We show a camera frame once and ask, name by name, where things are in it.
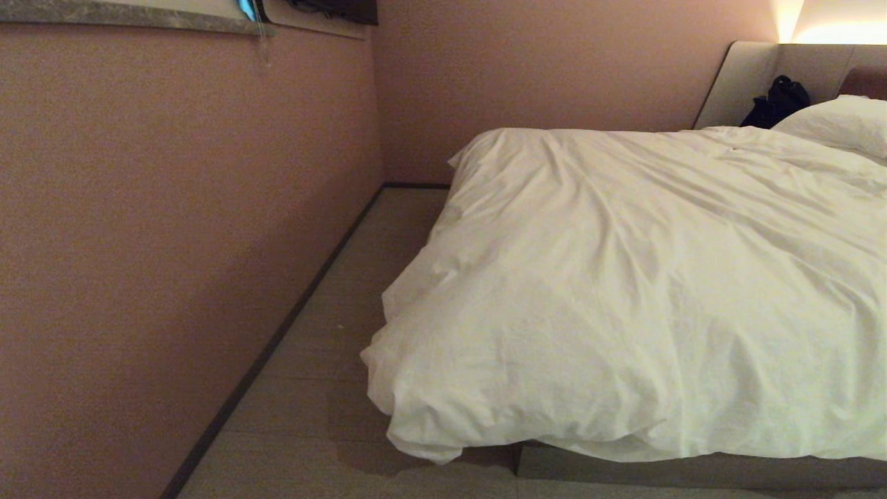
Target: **white duvet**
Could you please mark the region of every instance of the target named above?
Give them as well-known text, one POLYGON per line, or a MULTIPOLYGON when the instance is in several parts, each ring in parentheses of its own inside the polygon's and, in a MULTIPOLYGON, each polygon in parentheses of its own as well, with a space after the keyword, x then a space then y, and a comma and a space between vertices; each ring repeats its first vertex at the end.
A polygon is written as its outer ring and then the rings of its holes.
POLYGON ((362 358, 407 454, 887 459, 887 169, 755 128, 486 132, 362 358))

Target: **pink wall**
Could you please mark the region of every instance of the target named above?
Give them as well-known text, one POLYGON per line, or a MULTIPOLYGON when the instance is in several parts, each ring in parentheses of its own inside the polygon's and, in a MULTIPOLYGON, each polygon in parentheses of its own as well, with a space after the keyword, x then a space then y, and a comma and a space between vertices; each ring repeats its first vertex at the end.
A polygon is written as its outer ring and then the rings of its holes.
POLYGON ((0 47, 0 496, 156 497, 381 183, 371 44, 0 47))
POLYGON ((775 42, 769 0, 379 0, 386 178, 449 182, 491 128, 690 128, 728 45, 775 42))

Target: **black bag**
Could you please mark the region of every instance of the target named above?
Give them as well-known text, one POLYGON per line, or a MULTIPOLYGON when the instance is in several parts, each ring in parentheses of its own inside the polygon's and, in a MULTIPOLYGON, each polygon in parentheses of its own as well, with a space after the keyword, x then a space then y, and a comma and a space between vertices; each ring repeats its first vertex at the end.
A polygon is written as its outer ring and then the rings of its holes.
POLYGON ((755 97, 755 107, 740 126, 772 128, 798 109, 810 106, 804 86, 785 75, 777 76, 766 97, 755 97))

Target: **floor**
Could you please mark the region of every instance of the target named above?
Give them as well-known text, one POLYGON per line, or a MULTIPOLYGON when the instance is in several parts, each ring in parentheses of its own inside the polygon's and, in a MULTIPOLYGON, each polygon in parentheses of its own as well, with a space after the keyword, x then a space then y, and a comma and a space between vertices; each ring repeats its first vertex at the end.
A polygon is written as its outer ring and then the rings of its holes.
POLYGON ((385 439, 358 353, 380 295, 419 252, 446 191, 385 189, 185 486, 182 499, 887 499, 887 490, 752 492, 518 479, 510 448, 434 466, 385 439))

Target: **pillow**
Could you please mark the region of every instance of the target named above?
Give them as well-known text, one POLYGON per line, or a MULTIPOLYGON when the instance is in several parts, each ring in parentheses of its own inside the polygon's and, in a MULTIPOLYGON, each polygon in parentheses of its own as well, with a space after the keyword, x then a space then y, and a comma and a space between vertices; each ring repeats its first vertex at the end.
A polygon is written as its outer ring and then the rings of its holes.
POLYGON ((801 109, 776 123, 773 130, 887 158, 887 100, 841 95, 801 109))

